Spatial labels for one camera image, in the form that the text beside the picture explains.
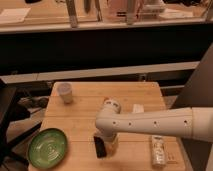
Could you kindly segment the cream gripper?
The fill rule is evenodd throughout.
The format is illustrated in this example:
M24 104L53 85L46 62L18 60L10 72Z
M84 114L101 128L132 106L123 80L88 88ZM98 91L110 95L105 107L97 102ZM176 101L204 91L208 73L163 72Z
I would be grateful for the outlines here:
M104 145L108 156L114 156L118 148L118 138L116 135L104 138Z

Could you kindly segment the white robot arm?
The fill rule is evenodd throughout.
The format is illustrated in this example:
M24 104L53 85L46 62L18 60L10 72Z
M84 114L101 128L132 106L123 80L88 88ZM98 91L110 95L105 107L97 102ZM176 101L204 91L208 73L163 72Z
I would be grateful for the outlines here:
M106 99L95 118L94 142L98 158L114 154L118 133L152 134L213 143L213 107L121 114L114 99Z

